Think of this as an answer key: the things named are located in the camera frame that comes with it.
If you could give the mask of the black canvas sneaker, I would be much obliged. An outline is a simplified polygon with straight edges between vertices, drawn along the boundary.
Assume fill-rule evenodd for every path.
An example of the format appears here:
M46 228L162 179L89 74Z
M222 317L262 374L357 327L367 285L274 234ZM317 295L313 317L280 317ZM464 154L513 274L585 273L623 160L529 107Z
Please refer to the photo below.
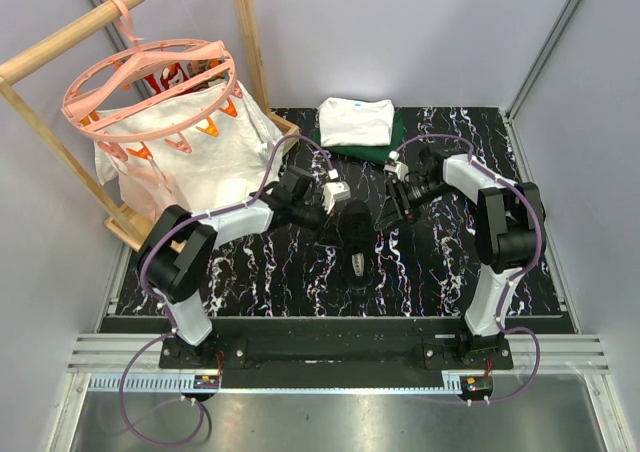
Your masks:
M345 205L338 233L342 245L341 274L350 287L364 289L371 281L376 234L371 211L363 200L354 199Z

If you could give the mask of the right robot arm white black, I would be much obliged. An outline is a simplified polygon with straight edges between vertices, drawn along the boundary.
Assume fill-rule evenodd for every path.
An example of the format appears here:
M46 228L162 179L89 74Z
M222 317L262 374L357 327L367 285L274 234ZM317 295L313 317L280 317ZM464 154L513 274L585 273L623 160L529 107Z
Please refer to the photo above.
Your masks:
M420 161L421 166L411 170L397 151L389 153L384 165L386 197L375 228L415 223L423 206L449 193L473 203L474 246L481 269L472 302L464 313L468 335L453 347L460 365L476 368L490 355L485 338L503 332L507 300L544 253L540 190L532 182L506 179L474 155L454 147L427 145Z

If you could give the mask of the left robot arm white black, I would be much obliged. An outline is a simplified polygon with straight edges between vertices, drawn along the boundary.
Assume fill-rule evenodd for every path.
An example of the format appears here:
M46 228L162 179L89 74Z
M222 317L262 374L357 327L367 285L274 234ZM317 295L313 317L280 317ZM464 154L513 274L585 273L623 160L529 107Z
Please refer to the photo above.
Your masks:
M137 270L141 287L164 308L171 333L183 342L181 356L196 368L215 358L214 327L199 295L214 250L286 225L319 232L335 206L350 196L335 170L316 188L309 173L290 166L236 204L200 214L167 207L138 250Z

